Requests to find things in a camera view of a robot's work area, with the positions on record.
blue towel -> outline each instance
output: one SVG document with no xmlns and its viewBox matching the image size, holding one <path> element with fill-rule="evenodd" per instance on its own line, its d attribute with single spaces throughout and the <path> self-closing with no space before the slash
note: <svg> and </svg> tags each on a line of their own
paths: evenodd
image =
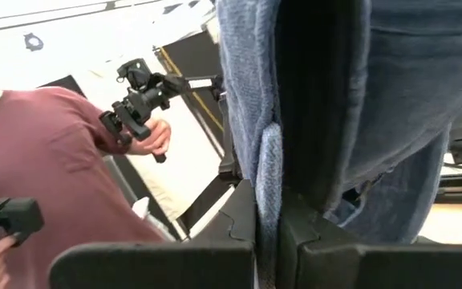
<svg viewBox="0 0 462 289">
<path fill-rule="evenodd" d="M 281 208 L 282 124 L 274 59 L 279 3 L 217 1 L 229 120 L 244 177 L 257 194 L 263 288 L 274 286 Z M 344 108 L 357 117 L 346 124 L 342 149 L 350 153 L 340 164 L 341 191 L 384 176 L 359 208 L 338 196 L 326 216 L 366 241 L 411 242 L 436 195 L 449 125 L 462 112 L 462 1 L 360 3 L 365 29 L 357 31 L 362 40 L 355 43 L 351 78 L 357 85 L 349 96 L 355 105 Z M 301 29 L 306 31 L 294 33 L 316 41 L 311 27 Z"/>
</svg>

black handle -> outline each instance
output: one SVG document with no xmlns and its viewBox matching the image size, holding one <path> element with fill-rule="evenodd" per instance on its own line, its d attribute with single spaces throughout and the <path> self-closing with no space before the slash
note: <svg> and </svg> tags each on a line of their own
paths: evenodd
<svg viewBox="0 0 462 289">
<path fill-rule="evenodd" d="M 165 156 L 164 153 L 162 153 L 160 155 L 153 154 L 153 156 L 154 156 L 154 159 L 156 160 L 156 162 L 158 164 L 163 164 L 167 160 L 167 156 Z"/>
</svg>

maroon t-shirt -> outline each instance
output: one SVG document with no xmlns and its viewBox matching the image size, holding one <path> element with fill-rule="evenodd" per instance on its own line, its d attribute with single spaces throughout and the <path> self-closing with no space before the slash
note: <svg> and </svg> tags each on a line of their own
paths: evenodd
<svg viewBox="0 0 462 289">
<path fill-rule="evenodd" d="M 99 109 L 63 88 L 4 92 L 0 197 L 33 197 L 45 226 L 7 257 L 11 289 L 47 289 L 51 261 L 88 242 L 160 242 L 131 211 L 98 149 L 124 153 Z"/>
</svg>

